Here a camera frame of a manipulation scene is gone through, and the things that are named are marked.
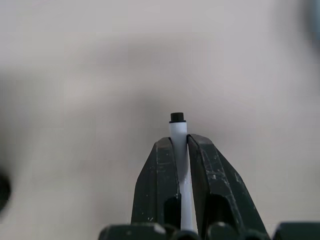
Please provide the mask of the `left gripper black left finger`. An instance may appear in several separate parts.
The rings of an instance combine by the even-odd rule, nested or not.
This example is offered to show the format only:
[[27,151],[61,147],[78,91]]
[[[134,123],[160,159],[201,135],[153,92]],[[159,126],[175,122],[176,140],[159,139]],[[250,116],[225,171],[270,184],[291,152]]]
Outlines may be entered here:
[[181,192],[169,137],[154,143],[137,178],[131,223],[181,226]]

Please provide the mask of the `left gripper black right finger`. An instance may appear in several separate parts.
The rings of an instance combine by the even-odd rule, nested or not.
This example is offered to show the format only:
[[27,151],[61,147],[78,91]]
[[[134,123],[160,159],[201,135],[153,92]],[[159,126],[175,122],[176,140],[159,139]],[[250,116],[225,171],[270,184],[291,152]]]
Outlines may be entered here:
[[197,230],[200,237],[268,237],[236,169],[204,136],[187,137]]

